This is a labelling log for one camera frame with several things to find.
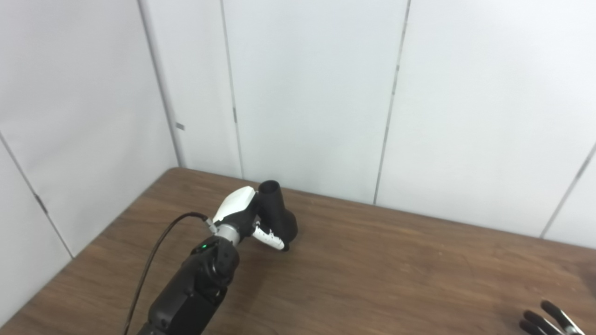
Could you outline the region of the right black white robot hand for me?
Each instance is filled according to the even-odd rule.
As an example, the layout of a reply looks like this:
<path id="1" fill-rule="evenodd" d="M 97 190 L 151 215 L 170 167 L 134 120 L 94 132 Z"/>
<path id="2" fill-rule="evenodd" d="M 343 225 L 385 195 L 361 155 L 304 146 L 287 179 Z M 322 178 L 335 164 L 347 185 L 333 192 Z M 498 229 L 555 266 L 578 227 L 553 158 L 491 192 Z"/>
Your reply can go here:
<path id="1" fill-rule="evenodd" d="M 562 310 L 549 300 L 542 300 L 541 309 L 556 322 L 532 310 L 525 310 L 519 328 L 528 335 L 584 335 L 585 332 Z"/>

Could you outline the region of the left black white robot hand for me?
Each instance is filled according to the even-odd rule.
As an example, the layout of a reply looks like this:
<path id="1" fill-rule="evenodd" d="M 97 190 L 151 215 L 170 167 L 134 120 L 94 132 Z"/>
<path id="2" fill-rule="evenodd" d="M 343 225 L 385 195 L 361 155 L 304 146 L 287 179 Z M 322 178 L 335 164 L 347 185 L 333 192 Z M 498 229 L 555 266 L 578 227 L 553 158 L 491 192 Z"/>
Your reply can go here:
<path id="1" fill-rule="evenodd" d="M 272 192 L 246 186 L 230 193 L 218 208 L 210 229 L 234 248 L 245 238 L 287 252 L 295 237 L 295 218 L 285 208 L 280 188 Z"/>

